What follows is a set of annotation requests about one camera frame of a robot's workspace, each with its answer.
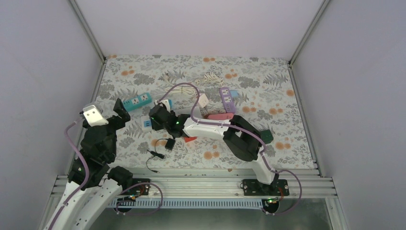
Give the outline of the orange cube socket adapter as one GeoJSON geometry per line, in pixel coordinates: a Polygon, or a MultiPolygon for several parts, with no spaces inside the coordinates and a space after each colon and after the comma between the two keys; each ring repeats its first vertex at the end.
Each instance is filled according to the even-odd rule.
{"type": "Polygon", "coordinates": [[[184,139],[184,141],[185,141],[186,143],[188,143],[188,142],[191,142],[191,141],[196,140],[197,137],[184,137],[183,139],[184,139]]]}

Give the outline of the white tiger cube socket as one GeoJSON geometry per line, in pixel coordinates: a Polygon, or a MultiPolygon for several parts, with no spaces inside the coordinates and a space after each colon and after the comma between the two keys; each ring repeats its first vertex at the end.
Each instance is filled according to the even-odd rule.
{"type": "Polygon", "coordinates": [[[208,104],[209,104],[209,99],[207,98],[207,96],[205,95],[205,93],[200,93],[199,94],[199,99],[198,99],[198,106],[200,108],[205,108],[208,104]]]}

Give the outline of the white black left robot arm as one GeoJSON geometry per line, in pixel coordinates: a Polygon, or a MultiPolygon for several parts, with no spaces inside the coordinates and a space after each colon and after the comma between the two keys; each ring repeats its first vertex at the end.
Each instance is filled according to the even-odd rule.
{"type": "Polygon", "coordinates": [[[68,182],[46,230],[88,229],[102,209],[117,195],[133,189],[133,174],[121,167],[110,168],[117,155],[117,130],[131,117],[121,99],[116,99],[115,115],[104,118],[98,107],[90,104],[80,113],[85,129],[68,174],[68,182]]]}

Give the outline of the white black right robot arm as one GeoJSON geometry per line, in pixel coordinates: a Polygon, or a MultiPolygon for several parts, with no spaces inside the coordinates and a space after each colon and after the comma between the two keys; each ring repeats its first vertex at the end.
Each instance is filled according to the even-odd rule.
{"type": "Polygon", "coordinates": [[[164,106],[156,105],[149,112],[152,129],[166,130],[173,138],[202,137],[222,140],[238,159],[250,163],[260,191],[271,195],[278,188],[277,172],[268,163],[266,144],[260,132],[239,115],[232,119],[210,120],[192,114],[176,115],[164,106]]]}

